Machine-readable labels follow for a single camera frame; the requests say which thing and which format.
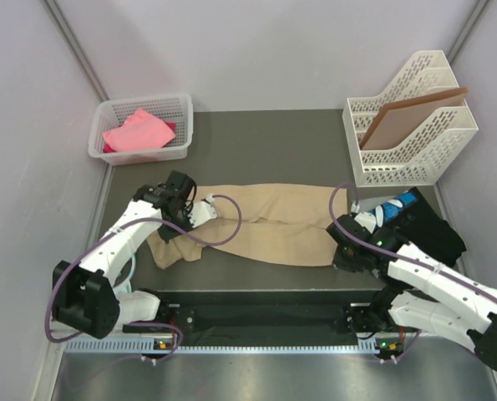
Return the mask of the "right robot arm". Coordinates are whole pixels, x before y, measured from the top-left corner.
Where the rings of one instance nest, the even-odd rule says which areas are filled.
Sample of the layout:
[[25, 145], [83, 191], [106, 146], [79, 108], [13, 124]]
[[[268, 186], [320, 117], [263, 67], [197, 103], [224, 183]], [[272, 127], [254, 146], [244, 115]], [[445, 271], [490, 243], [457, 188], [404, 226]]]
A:
[[384, 281], [352, 328], [409, 327], [468, 349], [497, 372], [497, 290], [454, 270], [465, 245], [433, 212], [375, 211], [339, 216], [327, 228], [336, 264]]

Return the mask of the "beige t shirt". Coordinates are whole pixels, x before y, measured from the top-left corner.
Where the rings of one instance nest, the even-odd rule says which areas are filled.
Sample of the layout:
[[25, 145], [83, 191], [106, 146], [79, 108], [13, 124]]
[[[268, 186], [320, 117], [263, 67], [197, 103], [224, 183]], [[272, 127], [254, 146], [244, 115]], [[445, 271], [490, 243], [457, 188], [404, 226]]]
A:
[[[255, 261], [286, 266], [330, 266], [337, 243], [327, 234], [332, 223], [329, 201], [332, 187], [293, 184], [201, 186], [197, 198], [227, 195], [239, 205], [241, 229], [215, 249]], [[236, 208], [224, 199], [215, 202], [218, 218], [191, 234], [206, 242], [230, 236], [237, 225]], [[203, 245], [187, 236], [168, 243], [154, 232], [147, 238], [157, 267], [165, 269], [178, 260], [197, 261]]]

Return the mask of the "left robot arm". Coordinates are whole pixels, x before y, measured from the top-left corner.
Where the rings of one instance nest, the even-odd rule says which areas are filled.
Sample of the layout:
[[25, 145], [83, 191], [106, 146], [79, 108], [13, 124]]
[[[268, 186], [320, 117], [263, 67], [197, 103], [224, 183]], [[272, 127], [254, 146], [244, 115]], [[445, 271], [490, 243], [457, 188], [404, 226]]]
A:
[[165, 183], [143, 185], [121, 217], [74, 262], [61, 261], [53, 269], [53, 290], [45, 331], [52, 320], [94, 338], [105, 338], [121, 313], [114, 284], [140, 245], [167, 221], [189, 230], [188, 201], [195, 199], [195, 181], [179, 171]]

